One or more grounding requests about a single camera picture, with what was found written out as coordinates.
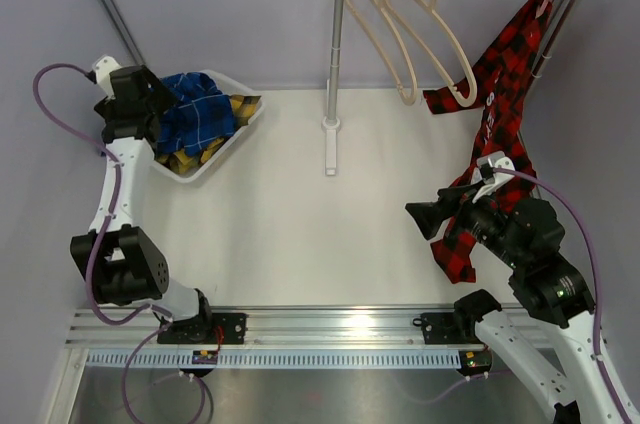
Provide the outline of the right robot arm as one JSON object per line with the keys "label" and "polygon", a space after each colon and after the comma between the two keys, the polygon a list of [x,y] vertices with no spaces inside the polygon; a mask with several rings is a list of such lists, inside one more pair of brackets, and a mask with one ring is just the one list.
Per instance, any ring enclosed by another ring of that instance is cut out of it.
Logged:
{"label": "right robot arm", "polygon": [[481,289],[457,300],[452,327],[462,340],[486,345],[530,392],[553,423],[636,423],[639,411],[594,333],[596,301],[560,252],[565,231],[552,205],[525,198],[500,211],[478,186],[441,189],[432,203],[406,211],[425,238],[453,219],[453,232],[471,234],[512,271],[514,297],[536,321],[560,362],[554,367],[518,331],[497,300]]}

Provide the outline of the yellow plaid shirt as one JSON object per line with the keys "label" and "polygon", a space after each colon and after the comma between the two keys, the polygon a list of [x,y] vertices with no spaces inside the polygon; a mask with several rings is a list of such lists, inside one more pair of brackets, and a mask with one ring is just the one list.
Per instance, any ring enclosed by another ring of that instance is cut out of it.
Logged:
{"label": "yellow plaid shirt", "polygon": [[203,152],[193,157],[188,157],[184,151],[178,151],[176,153],[166,155],[156,154],[156,162],[178,176],[184,176],[195,172],[197,169],[200,169],[205,164],[209,163],[232,137],[249,125],[249,121],[258,111],[261,100],[260,96],[247,96],[240,94],[232,94],[228,96],[230,97],[233,114],[236,120],[236,131],[231,137],[226,138],[225,140],[217,139]]}

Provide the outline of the white plastic basket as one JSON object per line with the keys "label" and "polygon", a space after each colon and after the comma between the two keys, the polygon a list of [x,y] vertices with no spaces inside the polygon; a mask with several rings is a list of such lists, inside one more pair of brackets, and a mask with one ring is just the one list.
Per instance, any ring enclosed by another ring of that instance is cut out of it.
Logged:
{"label": "white plastic basket", "polygon": [[184,176],[178,176],[172,173],[169,169],[163,166],[160,166],[154,158],[154,161],[152,163],[152,169],[159,172],[160,175],[167,177],[179,184],[191,184],[196,180],[198,180],[199,178],[203,177],[207,171],[214,170],[218,168],[221,164],[223,164],[224,160],[231,155],[235,147],[240,145],[244,140],[246,140],[246,138],[249,137],[250,133],[254,130],[260,118],[262,117],[262,114],[266,109],[264,98],[261,95],[259,95],[256,90],[248,87],[247,85],[242,84],[225,74],[215,72],[213,70],[201,70],[201,71],[195,71],[195,72],[203,72],[208,74],[216,82],[216,85],[218,86],[218,88],[226,95],[240,94],[240,95],[247,95],[247,96],[260,96],[261,100],[260,100],[258,111],[256,115],[249,121],[249,125],[244,129],[240,130],[239,133],[236,134],[234,137],[232,137],[222,147],[222,149],[213,157],[213,159],[209,163],[205,164],[200,169],[197,169],[195,172],[192,172]]}

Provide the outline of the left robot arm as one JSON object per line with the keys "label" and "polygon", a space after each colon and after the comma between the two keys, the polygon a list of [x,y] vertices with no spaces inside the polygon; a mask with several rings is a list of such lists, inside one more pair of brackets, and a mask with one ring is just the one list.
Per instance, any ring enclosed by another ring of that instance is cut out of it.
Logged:
{"label": "left robot arm", "polygon": [[134,306],[158,315],[162,343],[203,343],[216,336],[216,325],[204,294],[169,275],[167,260],[145,233],[144,193],[160,118],[174,104],[173,94],[146,66],[122,66],[103,56],[92,66],[105,98],[96,107],[104,120],[99,142],[106,171],[98,210],[70,251],[85,281],[96,316],[116,326],[130,317],[108,317],[102,305]]}

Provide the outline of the blue plaid shirt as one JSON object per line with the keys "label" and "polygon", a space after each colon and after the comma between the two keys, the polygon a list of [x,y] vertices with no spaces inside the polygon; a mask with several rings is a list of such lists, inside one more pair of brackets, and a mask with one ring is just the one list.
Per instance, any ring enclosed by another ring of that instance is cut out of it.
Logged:
{"label": "blue plaid shirt", "polygon": [[160,79],[176,102],[160,119],[158,155],[184,151],[199,155],[217,139],[225,140],[236,131],[230,97],[206,73],[188,72]]}

